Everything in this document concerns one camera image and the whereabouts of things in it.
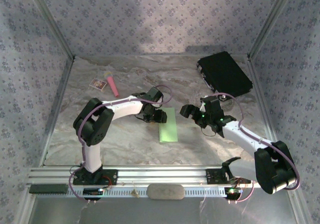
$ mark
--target marble surface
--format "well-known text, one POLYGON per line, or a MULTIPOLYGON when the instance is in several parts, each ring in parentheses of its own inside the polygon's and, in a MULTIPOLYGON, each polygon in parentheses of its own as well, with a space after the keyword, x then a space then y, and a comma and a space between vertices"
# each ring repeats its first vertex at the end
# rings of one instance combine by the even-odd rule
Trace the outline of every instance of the marble surface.
MULTIPOLYGON (((253 160, 248 153, 232 141, 207 137, 193 120, 179 114, 185 104, 200 106, 200 98, 212 92, 196 69, 202 56, 126 56, 126 57, 76 57, 68 79, 61 110, 53 131, 45 165, 75 165, 82 161, 81 144, 73 122, 89 99, 112 101, 114 97, 107 86, 99 91, 89 86, 93 78, 103 78, 111 71, 120 97, 146 92, 152 86, 165 84, 173 90, 173 99, 164 107, 174 107, 178 142, 160 143, 157 123, 145 123, 134 116, 112 122, 101 142, 101 159, 104 165, 217 165, 235 156, 253 160)), ((247 64, 237 61, 249 76, 247 64)), ((164 99, 169 92, 162 88, 164 99)), ((244 109, 243 124, 258 135, 265 136, 265 128, 254 92, 237 97, 244 109)), ((227 115, 238 120, 239 107, 232 100, 221 102, 227 115)), ((207 135, 212 131, 203 130, 207 135)))

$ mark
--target gray eraser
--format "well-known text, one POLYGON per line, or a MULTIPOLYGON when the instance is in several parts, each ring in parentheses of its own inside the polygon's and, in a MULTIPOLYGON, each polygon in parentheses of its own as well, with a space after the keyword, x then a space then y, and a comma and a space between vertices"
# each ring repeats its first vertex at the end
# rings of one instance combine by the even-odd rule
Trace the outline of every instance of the gray eraser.
POLYGON ((154 200, 181 200, 185 197, 185 189, 178 184, 150 184, 146 194, 154 200))

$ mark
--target small card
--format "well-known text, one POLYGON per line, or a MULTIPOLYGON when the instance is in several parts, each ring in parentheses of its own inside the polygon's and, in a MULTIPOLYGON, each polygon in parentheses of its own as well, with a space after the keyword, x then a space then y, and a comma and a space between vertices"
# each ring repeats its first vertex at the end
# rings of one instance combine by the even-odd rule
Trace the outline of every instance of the small card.
POLYGON ((107 85, 107 83, 104 80, 99 80, 97 78, 94 78, 91 81, 91 83, 89 84, 90 87, 93 87, 93 88, 98 89, 100 91, 102 91, 106 85, 107 85))

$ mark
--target wire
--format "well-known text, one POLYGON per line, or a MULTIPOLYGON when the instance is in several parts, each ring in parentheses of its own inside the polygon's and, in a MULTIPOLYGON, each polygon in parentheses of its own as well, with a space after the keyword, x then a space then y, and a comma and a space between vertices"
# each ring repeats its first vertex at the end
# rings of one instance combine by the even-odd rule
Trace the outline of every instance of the wire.
MULTIPOLYGON (((162 97, 161 97, 161 102, 163 102, 163 101, 164 101, 164 95, 162 95, 162 97)), ((159 108, 161 108, 161 107, 162 107, 162 104, 161 104, 160 106, 158 106, 158 107, 155 107, 155 106, 154 106, 155 109, 159 109, 159 108)))
POLYGON ((292 167, 292 169, 294 171, 294 174, 296 176, 296 181, 295 181, 295 185, 293 187, 286 187, 284 189, 287 190, 287 191, 297 190, 299 188, 299 186, 300 186, 300 175, 299 175, 298 169, 296 168, 295 164, 281 150, 279 150, 278 148, 273 146, 271 143, 268 143, 268 140, 263 139, 263 138, 259 139, 259 138, 255 137, 255 136, 251 135, 250 133, 248 133, 246 130, 243 129, 242 122, 245 119, 244 110, 242 109, 239 101, 234 96, 232 96, 232 95, 230 95, 228 93, 225 93, 225 92, 214 93, 211 96, 215 97, 215 96, 219 96, 219 95, 225 95, 225 96, 228 96, 228 97, 232 98, 237 103, 237 105, 239 106, 240 111, 241 111, 241 116, 242 116, 241 120, 238 123, 238 127, 239 127, 240 131, 242 131, 249 138, 251 138, 251 139, 253 139, 253 140, 255 140, 255 141, 259 142, 259 143, 262 143, 262 144, 266 145, 267 147, 272 148, 275 152, 279 153, 290 164, 290 166, 292 167))
POLYGON ((134 117, 139 119, 139 120, 145 121, 143 118, 137 117, 137 115, 134 115, 134 117))
POLYGON ((72 174, 71 169, 74 168, 74 167, 78 167, 78 168, 79 168, 80 166, 79 166, 79 165, 73 165, 73 166, 71 166, 70 169, 69 169, 70 174, 72 174))
POLYGON ((214 137, 217 134, 216 132, 214 133, 214 135, 204 134, 204 131, 203 131, 202 127, 201 127, 201 132, 202 132, 203 135, 205 135, 206 137, 210 137, 210 138, 214 137))
POLYGON ((252 188, 251 188, 251 191, 250 191, 249 195, 248 195, 246 198, 244 198, 244 199, 242 199, 242 200, 239 200, 239 199, 241 198, 241 193, 240 193, 240 196, 239 196, 239 198, 236 200, 236 202, 237 202, 237 203, 242 203, 242 202, 248 200, 248 199, 252 196, 252 194, 254 193, 254 190, 255 190, 255 182, 252 181, 252 188))
POLYGON ((239 183, 240 183, 241 179, 243 179, 243 178, 238 177, 238 178, 236 179, 236 180, 237 180, 237 182, 236 182, 236 184, 235 184, 234 188, 237 188, 237 186, 239 185, 239 183))
POLYGON ((102 178, 108 179, 108 181, 109 181, 108 185, 102 187, 102 189, 106 189, 106 188, 112 186, 112 181, 111 181, 111 179, 110 179, 108 176, 103 175, 102 178))
POLYGON ((82 163, 82 166, 78 169, 76 169, 69 177, 69 187, 72 191, 72 193, 80 200, 82 201, 87 201, 86 199, 84 199, 83 197, 80 197, 76 192, 75 190, 73 189, 72 185, 71 185, 71 179, 72 177, 75 176, 75 173, 77 171, 80 171, 82 168, 84 168, 85 166, 85 163, 86 163, 86 153, 85 153, 85 145, 86 145, 86 142, 85 140, 83 140, 81 138, 81 133, 82 133, 82 129, 84 128, 84 125, 85 123, 87 122, 87 120, 93 115, 93 113, 95 113, 98 109, 102 108, 102 107, 108 107, 108 106, 115 106, 115 105, 119 105, 119 104, 123 104, 123 103, 128 103, 128 102, 145 102, 145 103, 150 103, 150 104, 156 104, 156 105, 162 105, 162 104, 166 104, 168 102, 171 101, 172 97, 173 97, 173 92, 171 90, 170 87, 168 87, 167 85, 157 85, 155 86, 155 88, 159 88, 159 87, 165 87, 165 88, 168 88, 169 91, 170 91, 170 97, 168 100, 166 101, 163 101, 163 102, 155 102, 155 101, 151 101, 151 100, 145 100, 145 99, 141 99, 141 98, 132 98, 132 99, 125 99, 125 100, 118 100, 118 101, 113 101, 113 102, 108 102, 108 103, 104 103, 104 104, 101 104, 99 106, 97 106, 96 108, 94 108, 92 111, 90 111, 90 113, 83 119, 80 127, 79 127, 79 130, 78 130, 78 133, 77 133, 77 136, 78 136, 78 140, 79 142, 81 143, 82 147, 82 158, 83 158, 83 163, 82 163))

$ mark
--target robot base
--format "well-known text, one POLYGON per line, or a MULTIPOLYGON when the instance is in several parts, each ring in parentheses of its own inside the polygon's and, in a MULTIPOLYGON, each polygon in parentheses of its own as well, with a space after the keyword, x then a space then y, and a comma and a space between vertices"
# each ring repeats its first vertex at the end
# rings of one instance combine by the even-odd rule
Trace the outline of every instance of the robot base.
POLYGON ((101 185, 108 186, 109 179, 111 181, 111 185, 114 186, 117 184, 118 179, 118 170, 116 169, 103 169, 101 166, 94 173, 87 171, 85 168, 78 170, 74 174, 73 185, 101 185))

